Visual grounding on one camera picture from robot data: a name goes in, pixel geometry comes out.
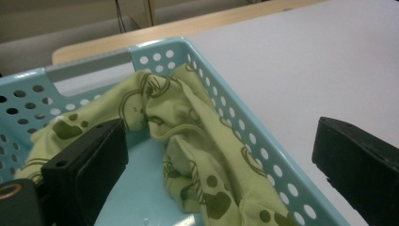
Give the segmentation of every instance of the basket handle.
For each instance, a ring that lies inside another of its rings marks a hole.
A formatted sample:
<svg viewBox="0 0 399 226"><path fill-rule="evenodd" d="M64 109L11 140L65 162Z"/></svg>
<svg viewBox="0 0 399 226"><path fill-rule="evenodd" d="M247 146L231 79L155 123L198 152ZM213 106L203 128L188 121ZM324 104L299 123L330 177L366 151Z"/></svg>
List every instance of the basket handle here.
<svg viewBox="0 0 399 226"><path fill-rule="evenodd" d="M64 96L106 87L135 71L129 49L91 56L45 68L58 92Z"/></svg>

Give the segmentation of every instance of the basket bottom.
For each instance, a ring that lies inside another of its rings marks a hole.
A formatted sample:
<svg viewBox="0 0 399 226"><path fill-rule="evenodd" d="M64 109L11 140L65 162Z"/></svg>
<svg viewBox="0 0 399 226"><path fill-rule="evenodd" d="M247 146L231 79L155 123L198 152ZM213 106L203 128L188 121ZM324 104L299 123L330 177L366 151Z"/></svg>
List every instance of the basket bottom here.
<svg viewBox="0 0 399 226"><path fill-rule="evenodd" d="M129 133L127 142L129 164L95 225L203 225L201 213L182 212L164 188L165 145L151 139L148 129Z"/></svg>

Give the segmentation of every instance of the table surface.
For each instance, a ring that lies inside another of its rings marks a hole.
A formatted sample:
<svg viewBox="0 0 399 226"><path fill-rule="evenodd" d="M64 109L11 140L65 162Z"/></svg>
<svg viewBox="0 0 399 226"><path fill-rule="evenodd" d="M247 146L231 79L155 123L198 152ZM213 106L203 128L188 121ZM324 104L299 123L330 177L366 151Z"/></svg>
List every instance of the table surface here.
<svg viewBox="0 0 399 226"><path fill-rule="evenodd" d="M168 37L180 37L201 31L234 24L248 19L270 15L292 8L301 8L324 0L274 0L259 4L233 8L216 13L194 17L168 24L139 29L121 35L91 40L66 46L53 53L53 64L68 62L83 57L103 54L126 48L145 41L160 40Z"/></svg>
<svg viewBox="0 0 399 226"><path fill-rule="evenodd" d="M329 0L186 37L347 221L361 226L311 153L321 116L399 147L398 24L399 2Z"/></svg>

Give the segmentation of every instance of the patterned cloth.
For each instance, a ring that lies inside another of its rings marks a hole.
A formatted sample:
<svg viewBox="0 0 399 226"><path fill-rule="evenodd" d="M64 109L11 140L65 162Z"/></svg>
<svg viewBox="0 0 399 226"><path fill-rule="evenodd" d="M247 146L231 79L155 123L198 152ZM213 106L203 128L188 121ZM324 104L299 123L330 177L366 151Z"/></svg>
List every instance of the patterned cloth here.
<svg viewBox="0 0 399 226"><path fill-rule="evenodd" d="M48 159L92 126L116 118L127 131L148 125L152 138L166 143L166 190L183 211L201 211L206 225L295 225L189 65L169 77L136 72L96 101L56 117L32 136L33 150L16 177L39 182Z"/></svg>

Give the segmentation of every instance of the plastic basket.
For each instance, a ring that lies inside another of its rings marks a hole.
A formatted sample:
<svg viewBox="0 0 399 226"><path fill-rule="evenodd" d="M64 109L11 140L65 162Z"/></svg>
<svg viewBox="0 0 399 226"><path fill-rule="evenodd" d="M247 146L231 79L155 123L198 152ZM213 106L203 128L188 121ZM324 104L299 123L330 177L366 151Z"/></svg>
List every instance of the plastic basket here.
<svg viewBox="0 0 399 226"><path fill-rule="evenodd" d="M32 133L54 116L87 104L112 86L102 81L100 74L114 83L123 77L116 78L104 70L128 63L133 65L132 70L166 75L187 62L197 71L217 112L263 167L298 225L349 225L215 69L183 38L146 42L0 79L0 182L11 180L25 161L32 146ZM91 76L84 79L91 90L76 87L81 81L73 79L83 74ZM69 80L73 82L66 89L75 89L79 94L60 93L56 84ZM148 130L128 137L130 163L111 191L96 225L178 225L185 220L191 220L187 225L201 225L199 215L183 214L164 190L164 146L151 140Z"/></svg>

